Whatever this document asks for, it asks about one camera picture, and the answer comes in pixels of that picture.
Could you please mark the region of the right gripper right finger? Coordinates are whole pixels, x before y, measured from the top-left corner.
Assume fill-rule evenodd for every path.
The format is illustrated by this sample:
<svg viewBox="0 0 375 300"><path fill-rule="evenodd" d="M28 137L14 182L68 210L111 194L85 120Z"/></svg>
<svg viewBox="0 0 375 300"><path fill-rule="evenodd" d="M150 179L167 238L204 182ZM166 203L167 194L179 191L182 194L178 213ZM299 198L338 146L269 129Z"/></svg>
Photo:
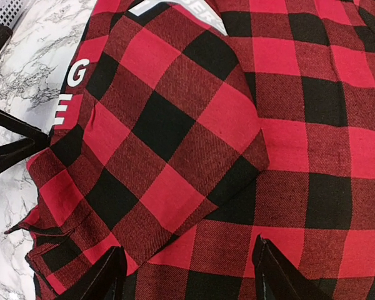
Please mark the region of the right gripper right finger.
<svg viewBox="0 0 375 300"><path fill-rule="evenodd" d="M305 278L271 242L257 236L252 252L257 299L322 299L331 297Z"/></svg>

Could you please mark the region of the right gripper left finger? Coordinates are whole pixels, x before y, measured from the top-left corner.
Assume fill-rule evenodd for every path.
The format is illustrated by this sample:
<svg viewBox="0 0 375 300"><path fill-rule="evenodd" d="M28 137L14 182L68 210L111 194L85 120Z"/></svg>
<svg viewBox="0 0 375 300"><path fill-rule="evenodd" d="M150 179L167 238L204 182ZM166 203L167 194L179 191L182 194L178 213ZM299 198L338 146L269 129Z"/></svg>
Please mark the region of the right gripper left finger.
<svg viewBox="0 0 375 300"><path fill-rule="evenodd" d="M64 299L122 299L127 269L124 248L113 246L64 292Z"/></svg>

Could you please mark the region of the red black plaid shirt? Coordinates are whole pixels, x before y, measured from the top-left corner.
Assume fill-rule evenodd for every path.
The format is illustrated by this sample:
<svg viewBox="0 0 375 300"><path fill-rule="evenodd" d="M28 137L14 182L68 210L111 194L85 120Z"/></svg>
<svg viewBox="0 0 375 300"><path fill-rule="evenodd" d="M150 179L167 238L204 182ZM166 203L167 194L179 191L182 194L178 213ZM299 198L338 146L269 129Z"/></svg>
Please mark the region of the red black plaid shirt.
<svg viewBox="0 0 375 300"><path fill-rule="evenodd" d="M375 1L98 1L50 136L36 299L375 299Z"/></svg>

